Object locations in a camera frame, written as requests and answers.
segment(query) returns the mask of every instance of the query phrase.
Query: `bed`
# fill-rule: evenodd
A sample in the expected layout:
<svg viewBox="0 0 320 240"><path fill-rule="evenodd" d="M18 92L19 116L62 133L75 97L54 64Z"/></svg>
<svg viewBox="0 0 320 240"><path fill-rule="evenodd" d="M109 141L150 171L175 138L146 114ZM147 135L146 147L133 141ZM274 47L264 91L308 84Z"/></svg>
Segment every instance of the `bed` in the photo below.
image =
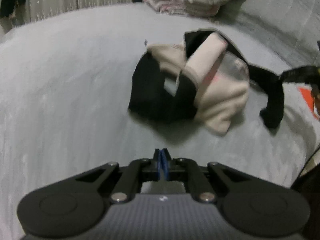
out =
<svg viewBox="0 0 320 240"><path fill-rule="evenodd" d="M259 117L267 96L254 85L223 137L195 122L155 125L128 112L145 43L179 43L185 31L210 27L232 39L250 62L277 73L291 67L240 28L160 15L144 4L74 11L3 37L0 239L23 235L16 208L28 192L109 161L127 165L151 157L155 148L291 186L320 143L320 123L296 85L284 85L285 114L276 131Z"/></svg>

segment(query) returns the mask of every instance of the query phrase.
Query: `pink fabric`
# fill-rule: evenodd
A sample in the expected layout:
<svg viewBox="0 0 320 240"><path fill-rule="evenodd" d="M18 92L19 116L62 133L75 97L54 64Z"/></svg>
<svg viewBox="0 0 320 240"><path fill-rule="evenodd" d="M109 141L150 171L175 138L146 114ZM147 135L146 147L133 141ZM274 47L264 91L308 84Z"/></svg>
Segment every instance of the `pink fabric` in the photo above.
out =
<svg viewBox="0 0 320 240"><path fill-rule="evenodd" d="M190 3L188 0L142 0L155 11L165 14L178 14L195 17L215 16L218 5Z"/></svg>
<svg viewBox="0 0 320 240"><path fill-rule="evenodd" d="M195 17L210 17L217 14L219 6L191 4L186 0L143 0L155 11L165 14L178 14Z"/></svg>

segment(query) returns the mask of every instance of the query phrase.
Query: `metal screw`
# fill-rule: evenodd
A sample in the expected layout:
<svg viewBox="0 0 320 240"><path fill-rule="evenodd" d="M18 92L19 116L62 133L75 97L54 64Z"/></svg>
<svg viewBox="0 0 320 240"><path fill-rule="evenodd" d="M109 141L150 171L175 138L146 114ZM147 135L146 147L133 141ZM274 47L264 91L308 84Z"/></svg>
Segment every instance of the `metal screw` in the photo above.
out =
<svg viewBox="0 0 320 240"><path fill-rule="evenodd" d="M110 166L117 166L118 163L117 163L117 162L108 162L108 165L110 165Z"/></svg>
<svg viewBox="0 0 320 240"><path fill-rule="evenodd" d="M123 193L123 192L113 193L111 196L111 199L116 202L125 201L125 200L127 200L127 198L128 198L127 194Z"/></svg>
<svg viewBox="0 0 320 240"><path fill-rule="evenodd" d="M215 198L216 198L215 194L211 192L204 192L204 193L201 193L199 196L199 199L204 202L213 202Z"/></svg>

